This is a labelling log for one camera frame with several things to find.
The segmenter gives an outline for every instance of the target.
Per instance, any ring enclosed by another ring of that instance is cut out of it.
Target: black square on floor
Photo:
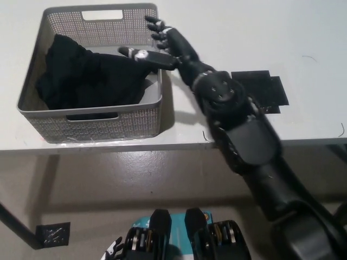
[[[36,237],[42,242],[44,248],[68,245],[70,222],[39,225],[36,227]]]

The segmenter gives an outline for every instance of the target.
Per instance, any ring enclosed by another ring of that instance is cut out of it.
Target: floor
[[[290,147],[285,158],[329,210],[347,198],[347,165],[325,147]],[[214,221],[237,221],[252,259],[278,259],[268,223],[217,150],[2,156],[0,201],[32,230],[71,222],[68,246],[38,251],[0,223],[1,259],[99,260],[153,209],[193,206],[210,210]]]

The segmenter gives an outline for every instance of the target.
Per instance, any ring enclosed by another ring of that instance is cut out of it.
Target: black robotic arm
[[[281,142],[256,100],[226,71],[200,61],[173,27],[145,18],[157,47],[167,54],[121,47],[119,52],[154,68],[178,69],[207,118],[229,167],[240,174],[266,218],[283,259],[347,259],[347,234],[318,203],[284,161]]]

